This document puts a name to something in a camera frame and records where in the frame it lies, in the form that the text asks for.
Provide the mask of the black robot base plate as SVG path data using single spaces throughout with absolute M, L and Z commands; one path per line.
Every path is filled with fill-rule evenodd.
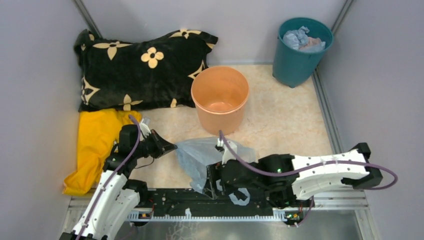
M 284 200 L 276 193 L 252 191 L 239 205 L 229 196 L 211 199 L 190 188 L 157 188 L 128 215 L 148 221 L 282 221 L 299 222 L 314 206 L 312 199 Z

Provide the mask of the light blue trash bag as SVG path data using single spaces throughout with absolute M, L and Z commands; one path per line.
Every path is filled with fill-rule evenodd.
M 221 164 L 223 157 L 233 155 L 226 151 L 226 147 L 218 137 L 192 138 L 176 144 L 176 156 L 179 165 L 190 176 L 191 188 L 211 200 L 218 197 L 228 196 L 236 206 L 247 206 L 251 200 L 251 194 L 245 187 L 236 187 L 225 193 L 221 178 L 208 175 L 208 166 Z

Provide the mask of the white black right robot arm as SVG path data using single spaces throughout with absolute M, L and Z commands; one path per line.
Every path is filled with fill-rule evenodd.
M 241 163 L 226 146 L 223 160 L 207 166 L 203 194 L 216 200 L 232 197 L 235 204 L 263 196 L 274 208 L 298 207 L 321 192 L 351 186 L 366 190 L 383 180 L 379 168 L 371 166 L 371 151 L 360 142 L 350 151 L 324 156 L 271 154 Z

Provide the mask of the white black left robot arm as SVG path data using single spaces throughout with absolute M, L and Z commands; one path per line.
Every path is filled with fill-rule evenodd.
M 151 201 L 146 182 L 130 179 L 138 159 L 158 159 L 177 146 L 143 124 L 124 125 L 106 158 L 96 190 L 73 229 L 61 240 L 113 240 L 128 215 Z

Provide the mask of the teal plastic bin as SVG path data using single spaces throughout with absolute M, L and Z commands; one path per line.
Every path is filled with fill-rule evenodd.
M 291 49 L 283 42 L 287 31 L 298 30 L 305 26 L 309 29 L 307 34 L 312 38 L 320 38 L 326 42 L 325 50 L 316 53 L 306 53 Z M 333 44 L 334 35 L 324 23 L 307 17 L 295 17 L 283 22 L 277 35 L 278 43 L 272 64 L 272 76 L 280 83 L 295 88 L 304 83 L 314 72 L 324 54 Z

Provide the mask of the orange plastic bin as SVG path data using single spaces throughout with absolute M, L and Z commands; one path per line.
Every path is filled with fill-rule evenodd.
M 229 66 L 212 66 L 195 77 L 191 97 L 199 122 L 212 135 L 234 132 L 242 123 L 250 87 L 247 78 Z

